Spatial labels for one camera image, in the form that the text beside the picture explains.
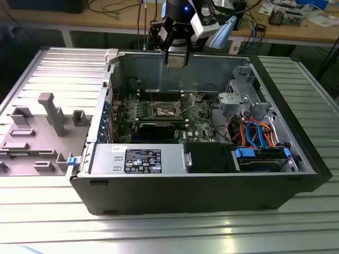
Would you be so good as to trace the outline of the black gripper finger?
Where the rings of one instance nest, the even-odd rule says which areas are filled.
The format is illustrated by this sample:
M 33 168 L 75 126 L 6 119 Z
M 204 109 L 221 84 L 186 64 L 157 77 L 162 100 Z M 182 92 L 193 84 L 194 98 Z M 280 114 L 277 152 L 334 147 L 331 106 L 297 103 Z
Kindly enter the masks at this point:
M 155 49 L 165 52 L 164 64 L 168 64 L 169 48 L 175 36 L 175 21 L 153 22 L 149 29 Z
M 192 42 L 191 42 L 191 36 L 193 34 L 193 29 L 190 25 L 186 25 L 185 28 L 183 29 L 183 38 L 186 41 L 186 54 L 185 54 L 185 62 L 184 65 L 187 66 L 189 62 L 189 57 L 191 53 L 191 48 L 192 48 Z

